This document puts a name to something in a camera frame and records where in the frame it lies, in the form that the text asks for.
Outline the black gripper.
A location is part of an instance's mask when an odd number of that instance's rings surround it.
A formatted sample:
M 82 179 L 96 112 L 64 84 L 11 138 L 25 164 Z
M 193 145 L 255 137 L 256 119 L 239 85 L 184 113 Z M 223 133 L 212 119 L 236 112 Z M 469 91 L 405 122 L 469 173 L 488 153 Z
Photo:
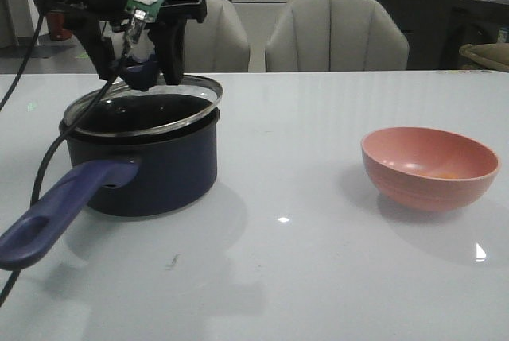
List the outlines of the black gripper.
M 41 14 L 53 10 L 64 12 L 64 28 L 78 39 L 98 77 L 102 80 L 110 79 L 115 51 L 111 39 L 103 37 L 99 23 L 134 18 L 125 11 L 127 0 L 33 1 Z M 158 66 L 167 85 L 178 85 L 184 77 L 185 19 L 201 23 L 206 15 L 205 0 L 163 0 L 156 21 L 176 20 L 154 24 L 149 29 L 148 37 L 154 45 Z

